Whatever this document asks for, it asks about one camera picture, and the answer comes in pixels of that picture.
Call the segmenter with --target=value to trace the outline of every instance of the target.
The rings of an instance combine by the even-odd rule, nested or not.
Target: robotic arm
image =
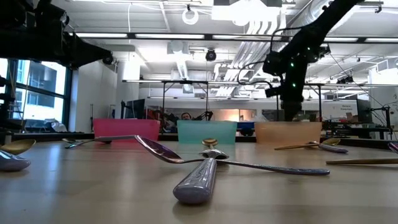
[[[299,112],[303,101],[305,74],[309,63],[316,62],[322,51],[320,47],[327,33],[357,3],[364,0],[334,0],[311,24],[301,28],[280,52],[271,51],[262,70],[273,76],[282,77],[280,86],[266,90],[267,97],[280,95],[285,120],[291,121]]]

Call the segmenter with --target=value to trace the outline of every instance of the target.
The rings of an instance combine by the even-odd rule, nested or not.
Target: plastic container
[[[288,146],[319,142],[321,122],[258,122],[254,124],[257,143]]]
[[[215,138],[218,144],[235,144],[234,121],[178,121],[177,127],[182,144],[201,144],[206,138]]]
[[[238,129],[254,129],[254,122],[238,122]]]
[[[95,137],[140,135],[157,141],[160,123],[152,119],[94,119]],[[135,139],[115,140],[135,142]]]

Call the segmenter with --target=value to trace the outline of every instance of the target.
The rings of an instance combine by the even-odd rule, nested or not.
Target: camera
[[[212,62],[212,61],[216,60],[216,58],[217,58],[217,54],[214,51],[214,49],[208,49],[207,54],[206,54],[206,61]]]

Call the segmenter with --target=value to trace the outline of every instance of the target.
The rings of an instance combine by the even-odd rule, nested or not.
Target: monitor
[[[145,119],[145,99],[127,101],[124,117]]]
[[[371,102],[369,100],[356,99],[358,109],[358,122],[372,123]]]

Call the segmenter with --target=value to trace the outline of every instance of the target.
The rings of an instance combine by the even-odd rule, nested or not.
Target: window
[[[51,91],[58,94],[65,92],[66,68],[55,62],[31,62],[19,60],[17,82]]]
[[[56,119],[62,122],[63,115],[63,99],[55,96],[48,96],[33,91],[25,92],[25,89],[17,88],[16,90],[16,104],[20,110],[23,111],[24,119]],[[19,113],[14,113],[12,116],[14,119],[21,119]]]
[[[15,63],[16,101],[12,117],[63,122],[67,69],[55,62]]]

